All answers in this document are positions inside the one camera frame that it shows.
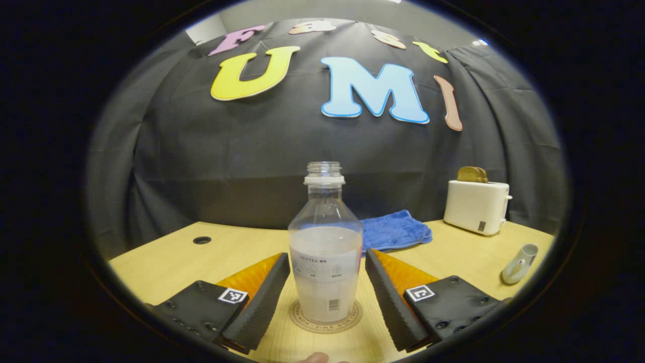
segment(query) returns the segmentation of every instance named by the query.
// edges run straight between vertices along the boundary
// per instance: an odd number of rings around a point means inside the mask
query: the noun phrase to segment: finger
[[[322,352],[315,352],[314,354],[307,357],[304,360],[304,363],[327,363],[329,362],[329,356]]]

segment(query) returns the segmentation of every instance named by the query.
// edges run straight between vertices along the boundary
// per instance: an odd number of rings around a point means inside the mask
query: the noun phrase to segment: blue towel
[[[382,217],[361,220],[363,255],[368,248],[389,251],[432,241],[432,230],[403,210]]]

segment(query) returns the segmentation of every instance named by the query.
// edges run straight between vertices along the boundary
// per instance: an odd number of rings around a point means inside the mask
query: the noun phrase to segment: letter cutout
[[[421,50],[423,50],[423,52],[425,54],[428,54],[430,57],[436,59],[437,61],[440,61],[441,63],[447,63],[448,62],[448,60],[446,60],[446,58],[439,57],[439,51],[434,49],[434,48],[432,48],[430,45],[427,45],[426,43],[421,43],[420,41],[413,41],[412,44],[416,44],[416,45],[420,46]]]
[[[383,114],[392,93],[394,106],[390,108],[390,114],[393,118],[413,123],[428,123],[430,120],[421,108],[411,70],[386,64],[374,78],[352,58],[325,57],[321,63],[329,67],[332,83],[330,100],[321,107],[325,116],[352,118],[360,115],[362,108],[352,99],[353,88],[374,116]]]
[[[224,40],[222,40],[222,43],[219,43],[217,48],[215,48],[215,50],[210,52],[208,56],[210,57],[214,54],[231,50],[239,45],[237,44],[237,41],[247,41],[249,38],[253,36],[254,32],[259,32],[260,30],[264,30],[265,28],[266,28],[266,25],[256,25],[256,26],[251,26],[250,28],[228,33],[224,38]]]
[[[300,50],[300,47],[280,47],[266,51],[271,56],[266,72],[258,78],[250,81],[240,81],[239,77],[246,62],[255,58],[256,53],[241,54],[223,61],[222,67],[213,86],[210,95],[214,99],[230,101],[232,99],[254,96],[280,83],[289,69],[291,55]]]
[[[372,34],[374,34],[374,38],[376,38],[381,43],[385,43],[387,45],[391,45],[393,47],[401,48],[401,49],[407,48],[405,44],[399,41],[399,38],[391,34],[387,34],[386,32],[381,32],[380,30],[372,30]]]
[[[314,20],[306,21],[304,23],[296,24],[293,26],[293,29],[289,30],[289,34],[302,34],[308,32],[327,32],[329,30],[336,29],[329,21],[327,20]]]
[[[449,128],[461,131],[464,129],[464,125],[459,119],[459,111],[457,111],[457,102],[455,101],[455,95],[453,91],[455,90],[450,82],[445,79],[435,76],[435,81],[441,87],[441,93],[444,95],[444,101],[446,102],[446,125]]]

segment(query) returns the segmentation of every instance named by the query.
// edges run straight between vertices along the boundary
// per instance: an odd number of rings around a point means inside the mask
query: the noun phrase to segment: bottle neck
[[[342,199],[341,185],[309,185],[309,200],[312,199]]]

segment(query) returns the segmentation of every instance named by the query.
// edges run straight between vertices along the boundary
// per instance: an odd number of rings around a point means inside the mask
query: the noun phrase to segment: barcode
[[[340,301],[341,299],[329,300],[329,311],[338,311],[340,309]]]

